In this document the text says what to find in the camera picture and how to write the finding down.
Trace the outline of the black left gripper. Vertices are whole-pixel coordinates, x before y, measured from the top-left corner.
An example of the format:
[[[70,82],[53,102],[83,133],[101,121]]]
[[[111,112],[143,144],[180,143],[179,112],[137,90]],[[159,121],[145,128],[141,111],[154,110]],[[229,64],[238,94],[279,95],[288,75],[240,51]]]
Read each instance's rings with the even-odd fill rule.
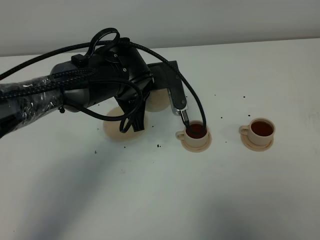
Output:
[[[147,95],[153,85],[153,75],[151,72],[145,72],[138,75],[130,75],[128,82],[134,84],[142,93],[142,102],[137,104],[137,91],[131,86],[121,84],[120,91],[116,95],[116,101],[119,104],[123,115],[120,120],[119,131],[127,132],[133,127],[134,132],[145,129],[145,110]]]

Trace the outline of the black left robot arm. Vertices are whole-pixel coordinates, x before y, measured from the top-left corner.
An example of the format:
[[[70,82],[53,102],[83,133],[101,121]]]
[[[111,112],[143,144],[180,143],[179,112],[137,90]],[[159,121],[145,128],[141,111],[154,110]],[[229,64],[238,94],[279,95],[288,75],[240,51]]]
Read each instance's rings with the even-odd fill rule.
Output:
[[[104,41],[57,64],[47,76],[1,84],[1,136],[57,110],[116,123],[121,134],[143,131],[153,74],[141,49],[130,41]]]

